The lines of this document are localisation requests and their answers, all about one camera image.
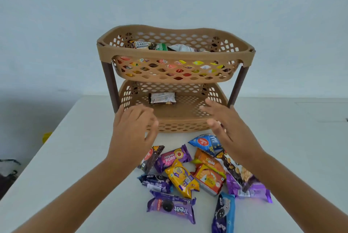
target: blue haldiram's packet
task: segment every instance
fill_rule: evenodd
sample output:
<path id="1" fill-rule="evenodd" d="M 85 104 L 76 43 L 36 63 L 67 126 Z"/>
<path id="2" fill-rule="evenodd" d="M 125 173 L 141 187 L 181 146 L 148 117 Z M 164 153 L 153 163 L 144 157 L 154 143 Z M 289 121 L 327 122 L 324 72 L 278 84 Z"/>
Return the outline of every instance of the blue haldiram's packet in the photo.
<path id="1" fill-rule="evenodd" d="M 220 141 L 214 135 L 209 134 L 199 135 L 193 140 L 190 140 L 189 144 L 198 147 L 202 151 L 214 157 L 223 150 Z"/>
<path id="2" fill-rule="evenodd" d="M 233 233 L 235 223 L 235 196 L 219 194 L 212 223 L 212 233 Z"/>

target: person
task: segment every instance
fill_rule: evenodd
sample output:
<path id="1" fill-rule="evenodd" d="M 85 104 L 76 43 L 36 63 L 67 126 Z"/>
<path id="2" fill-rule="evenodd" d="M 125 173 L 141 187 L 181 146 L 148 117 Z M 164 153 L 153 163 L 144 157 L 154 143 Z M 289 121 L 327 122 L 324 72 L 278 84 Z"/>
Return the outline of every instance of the person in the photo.
<path id="1" fill-rule="evenodd" d="M 348 216 L 266 153 L 233 107 L 210 99 L 206 103 L 209 106 L 200 109 L 212 115 L 207 124 L 224 149 L 271 190 L 304 232 L 347 232 Z M 149 122 L 153 124 L 144 138 Z M 157 133 L 158 121 L 152 108 L 136 105 L 124 111 L 120 106 L 106 158 L 14 233 L 75 232 L 141 162 Z"/>

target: brown support post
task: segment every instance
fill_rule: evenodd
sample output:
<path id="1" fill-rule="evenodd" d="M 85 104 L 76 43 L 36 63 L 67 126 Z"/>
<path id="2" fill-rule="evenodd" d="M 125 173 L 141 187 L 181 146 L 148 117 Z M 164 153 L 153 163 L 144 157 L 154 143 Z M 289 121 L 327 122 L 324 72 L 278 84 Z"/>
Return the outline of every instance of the brown support post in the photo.
<path id="1" fill-rule="evenodd" d="M 118 95 L 118 89 L 115 79 L 115 74 L 113 72 L 113 67 L 111 63 L 102 62 L 102 67 L 105 74 L 105 79 L 107 80 L 107 88 L 110 93 L 111 103 L 114 113 L 117 112 L 121 105 L 120 96 Z"/>
<path id="2" fill-rule="evenodd" d="M 232 93 L 230 95 L 230 99 L 228 100 L 227 107 L 230 107 L 231 105 L 234 105 L 237 99 L 237 96 L 239 94 L 239 91 L 241 89 L 241 85 L 243 84 L 243 81 L 245 79 L 246 73 L 248 72 L 249 67 L 241 67 L 239 70 L 235 85 L 233 86 Z"/>

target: bottom basket tier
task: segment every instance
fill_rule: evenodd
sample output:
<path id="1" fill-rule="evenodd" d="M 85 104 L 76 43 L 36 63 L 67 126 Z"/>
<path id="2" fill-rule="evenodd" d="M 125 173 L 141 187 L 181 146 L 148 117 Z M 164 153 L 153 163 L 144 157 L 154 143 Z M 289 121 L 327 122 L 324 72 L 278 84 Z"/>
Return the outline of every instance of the bottom basket tier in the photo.
<path id="1" fill-rule="evenodd" d="M 149 94 L 158 92 L 176 92 L 176 104 L 150 105 Z M 199 109 L 206 105 L 206 98 L 227 105 L 226 96 L 216 83 L 169 84 L 126 80 L 119 96 L 125 109 L 136 104 L 152 107 L 159 121 L 159 131 L 167 133 L 208 130 L 207 119 L 211 115 Z"/>

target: brown plastic basket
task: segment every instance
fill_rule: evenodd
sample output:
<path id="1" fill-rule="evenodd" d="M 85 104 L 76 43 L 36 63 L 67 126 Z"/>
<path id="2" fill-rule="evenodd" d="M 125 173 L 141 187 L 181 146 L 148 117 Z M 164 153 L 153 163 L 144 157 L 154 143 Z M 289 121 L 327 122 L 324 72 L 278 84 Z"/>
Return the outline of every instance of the brown plastic basket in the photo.
<path id="1" fill-rule="evenodd" d="M 176 92 L 176 104 L 149 104 L 149 93 Z M 126 80 L 119 91 L 121 104 L 125 109 L 136 104 L 152 107 L 159 121 L 160 132 L 178 133 L 209 129 L 207 119 L 211 115 L 199 109 L 210 98 L 227 105 L 227 99 L 220 87 L 209 84 L 145 83 Z"/>
<path id="2" fill-rule="evenodd" d="M 129 41 L 185 44 L 209 52 L 132 49 Z M 235 35 L 212 28 L 172 30 L 145 25 L 118 26 L 97 41 L 100 60 L 113 62 L 128 80 L 162 83 L 217 83 L 229 80 L 238 65 L 249 67 L 254 48 Z"/>

